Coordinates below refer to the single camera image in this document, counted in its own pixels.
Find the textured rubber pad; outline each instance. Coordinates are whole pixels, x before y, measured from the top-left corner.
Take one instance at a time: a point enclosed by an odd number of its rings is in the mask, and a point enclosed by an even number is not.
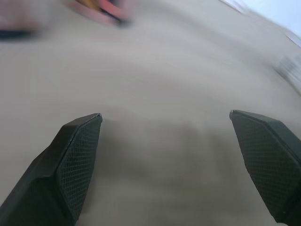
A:
[[[301,141],[280,121],[231,111],[245,166],[278,223],[301,225]]]
[[[64,125],[0,207],[1,226],[73,226],[94,169],[100,114]]]

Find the beige carpet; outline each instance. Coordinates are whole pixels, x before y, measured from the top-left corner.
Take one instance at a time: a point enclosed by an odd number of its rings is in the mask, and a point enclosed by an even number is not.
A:
[[[275,226],[229,112],[280,119],[301,137],[301,98],[272,69],[298,49],[276,28],[208,2],[199,22],[167,1],[143,2],[124,29],[57,5],[42,37],[1,43],[0,202],[63,124],[101,112],[77,225]]]

